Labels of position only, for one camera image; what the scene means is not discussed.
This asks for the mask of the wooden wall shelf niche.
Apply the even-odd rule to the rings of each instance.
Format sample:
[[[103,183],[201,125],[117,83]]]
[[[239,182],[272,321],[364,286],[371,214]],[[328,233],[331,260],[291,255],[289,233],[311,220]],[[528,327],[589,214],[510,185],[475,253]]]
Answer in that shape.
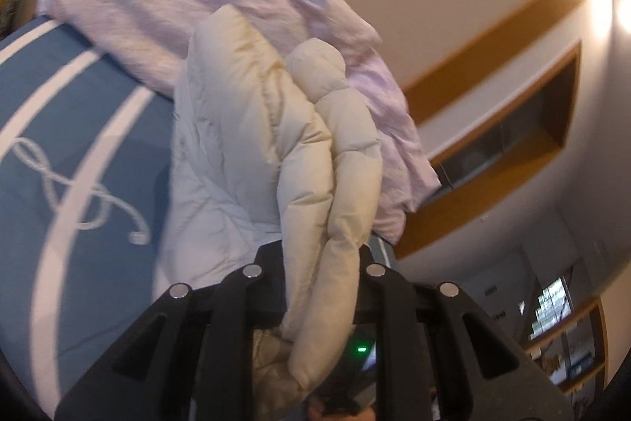
[[[442,182],[407,218],[400,260],[473,258],[552,204],[604,89],[612,0],[530,0],[407,89]]]

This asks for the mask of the blue white striped bedsheet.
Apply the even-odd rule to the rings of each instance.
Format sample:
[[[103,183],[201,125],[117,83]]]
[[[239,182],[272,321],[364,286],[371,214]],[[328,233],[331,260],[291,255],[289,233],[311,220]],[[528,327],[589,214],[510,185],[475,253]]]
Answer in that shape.
[[[162,97],[54,21],[1,53],[1,368],[54,413],[165,291],[174,90]]]

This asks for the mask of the beige quilted down jacket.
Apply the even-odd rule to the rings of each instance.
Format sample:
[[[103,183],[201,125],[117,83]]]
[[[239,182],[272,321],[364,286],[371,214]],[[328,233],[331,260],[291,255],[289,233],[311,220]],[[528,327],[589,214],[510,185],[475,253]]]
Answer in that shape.
[[[353,329],[359,249],[383,159],[344,58],[311,38],[281,56],[233,5],[191,36],[174,88],[169,207],[153,291],[218,284],[280,241],[287,310],[254,334],[254,415],[320,386]]]

